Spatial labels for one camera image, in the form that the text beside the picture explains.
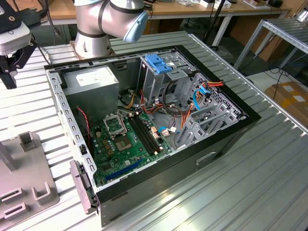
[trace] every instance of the floor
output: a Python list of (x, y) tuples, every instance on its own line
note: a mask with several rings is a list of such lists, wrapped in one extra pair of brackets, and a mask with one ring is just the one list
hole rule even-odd
[[(203, 39), (204, 34), (205, 34), (204, 31), (205, 31), (206, 25), (208, 25), (208, 23), (209, 23), (208, 18), (190, 19), (189, 23), (188, 23), (187, 19), (184, 19), (183, 23), (180, 26), (180, 30), (185, 30), (188, 33), (193, 33), (198, 38)], [(216, 36), (216, 32), (217, 32), (217, 28), (213, 29), (207, 44), (212, 44), (212, 41), (214, 40), (214, 38)], [(233, 39), (232, 37), (229, 37), (229, 36), (223, 37), (219, 45), (226, 48), (232, 54), (233, 58), (226, 59), (230, 64), (233, 64), (233, 63), (236, 62), (237, 58), (240, 56), (242, 50), (244, 49), (244, 46), (241, 43), (239, 43), (237, 40), (235, 40), (235, 39)], [(290, 48), (288, 50), (286, 50), (284, 56), (280, 57), (280, 59), (278, 59), (276, 61), (271, 62), (271, 66), (274, 67), (275, 65), (279, 65), (280, 63), (282, 63), (282, 61), (292, 51), (292, 49), (293, 49), (293, 47), (290, 46)], [(301, 51), (297, 52), (294, 55), (294, 57), (292, 58), (292, 60), (302, 56), (303, 54), (304, 53), (301, 52)], [(272, 84), (277, 83), (277, 80), (274, 80), (274, 79), (278, 79), (279, 74), (273, 74), (272, 72), (270, 72), (269, 71), (269, 63), (265, 62), (264, 60), (262, 60), (259, 57), (255, 58), (255, 60), (252, 62), (254, 56), (255, 56), (254, 53), (250, 51), (249, 54), (247, 55), (247, 57), (245, 58), (245, 60), (243, 61), (242, 65), (241, 65), (240, 71), (242, 72), (242, 74), (244, 74), (245, 76), (248, 76), (249, 79), (252, 80), (253, 83), (255, 85), (257, 85), (262, 90), (268, 88)], [(299, 73), (301, 68), (303, 68), (303, 65), (288, 66), (288, 67), (286, 67), (286, 70), (288, 71), (288, 73), (290, 73), (289, 77), (293, 81), (297, 81), (297, 82), (300, 81), (301, 83), (305, 83), (306, 86), (308, 86), (308, 80), (304, 80), (304, 79), (298, 79), (297, 80), (297, 79), (293, 78), (293, 76), (296, 76)], [(265, 71), (267, 71), (267, 74), (270, 75), (272, 78), (270, 78), (266, 74), (262, 73), (262, 72), (265, 72)], [(280, 81), (281, 82), (287, 82), (287, 81), (291, 81), (291, 80), (286, 76), (282, 76)]]

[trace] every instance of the ribbed metal surface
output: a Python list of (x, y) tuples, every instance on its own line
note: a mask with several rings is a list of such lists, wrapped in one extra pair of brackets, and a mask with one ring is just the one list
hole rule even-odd
[(295, 18), (267, 19), (263, 26), (308, 53), (308, 25)]
[[(249, 82), (185, 32), (112, 41), (116, 53), (184, 45), (244, 99), (262, 119), (227, 155), (123, 215), (105, 230), (304, 230), (308, 226), (308, 137)], [(68, 45), (47, 48), (53, 63), (75, 60)], [(0, 92), (0, 140), (38, 132), (60, 194), (60, 203), (12, 230), (101, 230), (85, 215), (69, 175), (72, 156), (36, 51), (17, 76), (16, 90)]]

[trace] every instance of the red cable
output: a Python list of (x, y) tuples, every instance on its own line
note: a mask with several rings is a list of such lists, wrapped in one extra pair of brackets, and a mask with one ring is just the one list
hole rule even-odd
[(88, 123), (88, 117), (87, 115), (84, 113), (84, 111), (82, 111), (79, 107), (77, 108), (84, 116), (86, 123), (87, 123), (87, 129), (88, 129), (88, 145), (90, 146), (90, 127), (89, 127), (89, 123)]

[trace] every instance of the metal bracket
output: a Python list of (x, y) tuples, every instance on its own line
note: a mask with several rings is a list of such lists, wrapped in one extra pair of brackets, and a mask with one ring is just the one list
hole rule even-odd
[(69, 162), (70, 172), (73, 177), (81, 204), (86, 214), (93, 213), (97, 210), (98, 204), (96, 197), (91, 189), (89, 178), (83, 168), (77, 161)]

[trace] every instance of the black cable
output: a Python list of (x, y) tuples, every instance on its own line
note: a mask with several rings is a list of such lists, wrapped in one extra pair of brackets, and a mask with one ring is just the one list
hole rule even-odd
[(213, 11), (214, 11), (214, 5), (215, 5), (215, 2), (213, 3), (213, 6), (212, 6), (212, 11), (211, 11), (211, 15), (210, 15), (210, 22), (212, 22), (212, 14), (213, 14)]
[(281, 40), (282, 38), (279, 38), (278, 39), (278, 41), (277, 41), (277, 43), (276, 43), (276, 45), (275, 45), (275, 47), (274, 47), (274, 49), (271, 51), (271, 53), (270, 53), (270, 56), (269, 56), (269, 69), (270, 69), (270, 67), (271, 67), (271, 65), (270, 65), (270, 59), (271, 59), (271, 56), (273, 55), (273, 53), (274, 53), (274, 50), (276, 49), (276, 47), (278, 46), (278, 44), (279, 44), (279, 41)]
[(19, 8), (18, 8), (18, 5), (17, 5), (17, 3), (16, 3), (16, 0), (13, 0), (13, 5), (14, 5), (14, 7), (16, 8), (16, 10), (19, 11)]
[(46, 56), (44, 55), (43, 51), (41, 50), (40, 46), (38, 45), (38, 50), (39, 52), (43, 55), (43, 58), (45, 59), (45, 61), (48, 63), (48, 65), (50, 65), (51, 63), (47, 60)]
[(276, 97), (276, 93), (277, 93), (277, 89), (278, 89), (278, 84), (279, 84), (279, 81), (280, 81), (280, 78), (282, 76), (283, 72), (281, 72), (279, 78), (278, 78), (278, 81), (277, 81), (277, 84), (276, 84), (276, 90), (275, 90), (275, 94), (274, 94), (274, 97), (273, 97), (273, 100), (275, 100), (275, 97)]
[(270, 76), (268, 73), (266, 73), (265, 71), (264, 71), (264, 73), (265, 73), (266, 75), (268, 75), (270, 78), (272, 78), (272, 79), (278, 81), (277, 79), (275, 79), (274, 77), (272, 77), (272, 76)]
[(294, 63), (295, 61), (304, 58), (306, 55), (308, 55), (308, 54), (304, 54), (304, 55), (300, 56), (299, 58), (292, 60), (288, 65), (291, 65), (291, 64)]
[(48, 18), (48, 21), (52, 27), (52, 30), (53, 30), (53, 33), (54, 33), (54, 36), (53, 36), (53, 43), (55, 45), (55, 36), (57, 36), (58, 38), (60, 38), (65, 44), (66, 44), (66, 41), (64, 40), (64, 38), (62, 37), (62, 34), (61, 32), (58, 30), (58, 28), (55, 27), (55, 25), (53, 24), (53, 21), (51, 19), (51, 16), (50, 16), (50, 12), (47, 13), (47, 18)]
[(225, 1), (226, 1), (226, 0), (221, 0), (221, 2), (220, 2), (220, 5), (219, 5), (219, 7), (218, 7), (218, 9), (217, 9), (217, 11), (216, 11), (216, 14), (215, 14), (215, 16), (214, 16), (213, 22), (212, 22), (212, 24), (211, 24), (211, 27), (209, 28), (209, 30), (207, 31), (207, 33), (206, 33), (206, 35), (205, 35), (205, 37), (204, 37), (204, 39), (203, 39), (203, 42), (204, 42), (205, 44), (206, 44), (208, 38), (210, 37), (211, 31), (213, 30), (214, 25), (216, 24), (216, 22), (217, 22), (217, 20), (218, 20), (219, 14), (220, 14), (220, 12), (221, 12), (221, 9), (222, 9), (223, 5), (225, 4)]
[(40, 15), (40, 18), (45, 18), (47, 15), (47, 12), (49, 12), (48, 0), (44, 0), (44, 5), (42, 6), (42, 8), (43, 9), (39, 11), (39, 15)]
[[(38, 42), (36, 41), (34, 34), (32, 34), (32, 37), (33, 37), (34, 41), (37, 43), (37, 45), (38, 45)], [(43, 53), (43, 51), (41, 50), (41, 47), (39, 45), (38, 45), (38, 50), (42, 54), (43, 58), (48, 63), (48, 65), (50, 65), (51, 63), (47, 60), (45, 54)]]

